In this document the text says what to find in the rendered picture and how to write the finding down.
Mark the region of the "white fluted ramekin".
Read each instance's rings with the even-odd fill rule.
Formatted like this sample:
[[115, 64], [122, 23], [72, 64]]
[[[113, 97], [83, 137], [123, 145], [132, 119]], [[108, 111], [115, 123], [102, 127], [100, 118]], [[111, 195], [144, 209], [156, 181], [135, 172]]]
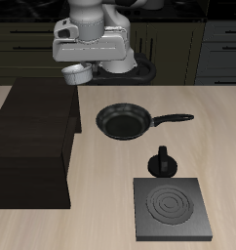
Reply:
[[81, 85], [93, 79], [90, 63], [77, 63], [63, 68], [61, 72], [67, 85]]

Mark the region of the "black frying pan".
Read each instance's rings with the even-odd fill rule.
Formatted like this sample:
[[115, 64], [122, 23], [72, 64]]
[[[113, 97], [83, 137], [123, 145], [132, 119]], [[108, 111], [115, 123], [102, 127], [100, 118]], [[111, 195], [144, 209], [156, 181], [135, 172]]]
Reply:
[[192, 120], [192, 114], [167, 114], [152, 117], [143, 107], [136, 104], [120, 103], [103, 108], [96, 117], [98, 128], [109, 138], [129, 141], [142, 136], [150, 127], [165, 122]]

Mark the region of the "grey kitchen drawer unit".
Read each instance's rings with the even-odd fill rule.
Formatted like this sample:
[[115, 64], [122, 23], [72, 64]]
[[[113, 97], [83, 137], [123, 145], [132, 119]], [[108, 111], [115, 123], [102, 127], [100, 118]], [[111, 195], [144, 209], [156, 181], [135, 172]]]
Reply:
[[236, 86], [236, 21], [207, 21], [195, 84]]

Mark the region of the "dark kitchen cupboards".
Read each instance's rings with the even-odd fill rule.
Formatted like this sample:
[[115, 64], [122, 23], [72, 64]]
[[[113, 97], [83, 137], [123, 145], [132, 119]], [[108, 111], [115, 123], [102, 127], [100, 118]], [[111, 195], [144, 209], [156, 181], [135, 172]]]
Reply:
[[[131, 22], [131, 46], [155, 64], [154, 85], [191, 85], [206, 14], [198, 0], [165, 0], [161, 10], [119, 8]], [[0, 85], [18, 77], [60, 77], [53, 29], [67, 0], [0, 0]]]

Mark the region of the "dark grey stove plate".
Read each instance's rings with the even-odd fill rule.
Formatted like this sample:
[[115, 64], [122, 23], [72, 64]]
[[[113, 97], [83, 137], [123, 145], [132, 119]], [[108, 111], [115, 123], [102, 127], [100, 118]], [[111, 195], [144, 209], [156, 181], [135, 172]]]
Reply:
[[137, 241], [211, 241], [197, 178], [134, 178]]

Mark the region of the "dark wooden cabinet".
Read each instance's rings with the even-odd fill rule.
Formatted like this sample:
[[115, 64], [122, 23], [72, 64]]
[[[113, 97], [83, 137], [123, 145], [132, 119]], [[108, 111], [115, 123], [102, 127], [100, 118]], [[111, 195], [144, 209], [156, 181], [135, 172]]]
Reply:
[[80, 131], [75, 86], [17, 79], [0, 108], [0, 208], [68, 209], [67, 172]]

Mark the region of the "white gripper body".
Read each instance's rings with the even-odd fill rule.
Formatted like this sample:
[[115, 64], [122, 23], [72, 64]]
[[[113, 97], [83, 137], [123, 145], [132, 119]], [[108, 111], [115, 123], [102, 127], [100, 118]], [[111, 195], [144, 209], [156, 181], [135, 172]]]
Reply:
[[53, 58], [56, 62], [93, 62], [123, 60], [127, 55], [128, 35], [125, 28], [110, 26], [101, 38], [83, 41], [77, 28], [63, 28], [54, 32]]

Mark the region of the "round black stove knob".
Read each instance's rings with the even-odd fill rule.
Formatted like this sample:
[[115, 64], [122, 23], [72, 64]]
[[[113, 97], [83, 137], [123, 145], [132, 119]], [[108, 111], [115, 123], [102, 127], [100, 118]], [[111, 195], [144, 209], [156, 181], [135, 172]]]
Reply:
[[149, 159], [147, 169], [156, 178], [170, 178], [177, 172], [177, 162], [168, 155], [165, 146], [159, 146], [158, 153]]

